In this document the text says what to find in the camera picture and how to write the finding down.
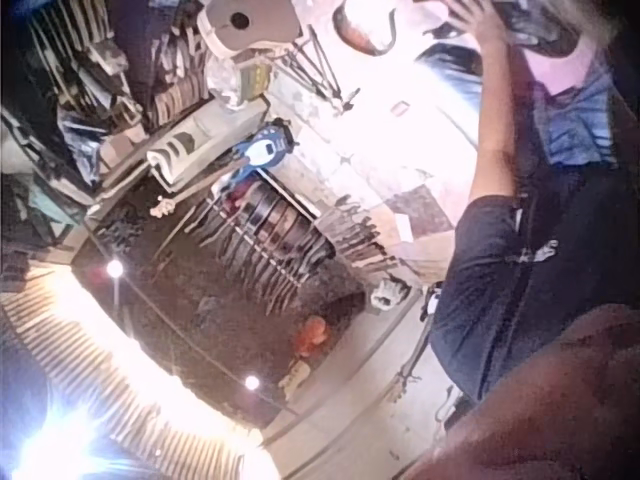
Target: dark blue t-shirt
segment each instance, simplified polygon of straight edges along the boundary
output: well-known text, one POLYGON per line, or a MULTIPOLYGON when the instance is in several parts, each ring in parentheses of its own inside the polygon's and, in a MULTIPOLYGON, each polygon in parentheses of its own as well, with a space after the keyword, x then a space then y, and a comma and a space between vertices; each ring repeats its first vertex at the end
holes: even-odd
POLYGON ((620 171, 557 168, 522 210, 501 196, 467 207, 431 334, 463 392, 482 400, 599 305, 638 307, 636 198, 620 171))

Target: orange object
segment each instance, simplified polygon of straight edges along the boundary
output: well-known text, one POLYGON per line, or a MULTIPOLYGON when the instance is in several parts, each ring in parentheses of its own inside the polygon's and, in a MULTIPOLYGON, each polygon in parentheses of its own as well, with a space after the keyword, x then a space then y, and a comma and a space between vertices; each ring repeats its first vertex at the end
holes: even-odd
POLYGON ((298 357, 309 357, 318 346, 329 338, 329 327, 324 318, 312 315, 307 319, 294 339, 294 351, 298 357))

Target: corrugated wall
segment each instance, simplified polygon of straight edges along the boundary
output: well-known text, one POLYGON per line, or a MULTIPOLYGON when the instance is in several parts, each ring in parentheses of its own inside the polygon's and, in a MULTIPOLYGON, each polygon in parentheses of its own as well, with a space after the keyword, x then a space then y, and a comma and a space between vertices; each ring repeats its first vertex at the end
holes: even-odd
POLYGON ((239 479, 261 437, 197 399, 118 329, 69 267, 33 268, 1 297, 51 381, 122 447, 176 479, 239 479))

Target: person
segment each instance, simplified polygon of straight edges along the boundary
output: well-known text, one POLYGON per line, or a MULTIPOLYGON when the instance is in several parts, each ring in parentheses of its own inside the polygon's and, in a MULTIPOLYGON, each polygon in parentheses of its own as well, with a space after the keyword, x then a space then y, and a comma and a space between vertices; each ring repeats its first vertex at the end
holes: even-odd
POLYGON ((596 57, 581 89, 534 89, 522 111, 518 52, 490 0, 446 3, 477 40, 482 84, 431 345, 476 405, 406 477, 640 478, 638 199, 615 155, 611 75, 596 57))

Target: hand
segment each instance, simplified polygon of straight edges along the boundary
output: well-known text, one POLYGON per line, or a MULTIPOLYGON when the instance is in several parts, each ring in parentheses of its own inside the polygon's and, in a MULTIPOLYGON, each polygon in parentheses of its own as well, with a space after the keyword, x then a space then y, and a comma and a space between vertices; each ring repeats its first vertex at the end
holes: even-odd
POLYGON ((449 19, 456 28, 473 35, 480 48, 507 43, 507 29, 491 0, 443 0, 449 7, 449 19))

